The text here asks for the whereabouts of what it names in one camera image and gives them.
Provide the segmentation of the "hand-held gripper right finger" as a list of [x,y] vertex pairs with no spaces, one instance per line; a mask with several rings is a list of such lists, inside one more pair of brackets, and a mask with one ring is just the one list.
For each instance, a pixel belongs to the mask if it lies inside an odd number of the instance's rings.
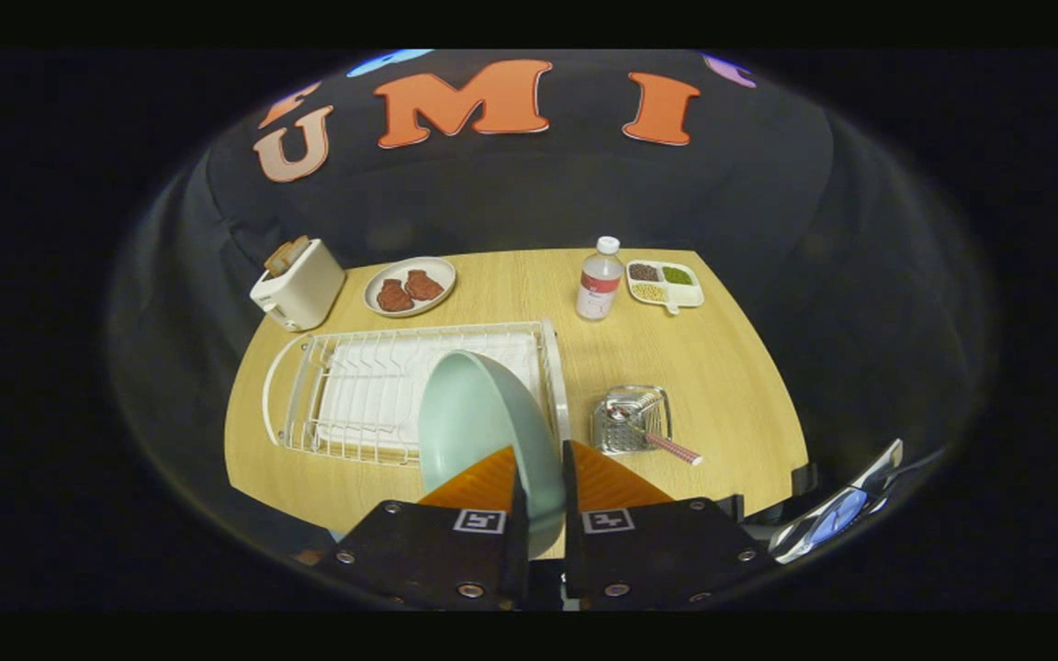
[[562,444],[566,591],[583,611],[723,605],[776,567],[713,499],[672,499],[589,446]]

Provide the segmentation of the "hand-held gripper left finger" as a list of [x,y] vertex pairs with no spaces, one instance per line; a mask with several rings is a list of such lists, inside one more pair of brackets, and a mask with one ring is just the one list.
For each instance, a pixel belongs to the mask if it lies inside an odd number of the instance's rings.
[[391,606],[513,611],[526,591],[528,547],[526,494],[508,446],[419,502],[379,502],[312,569]]

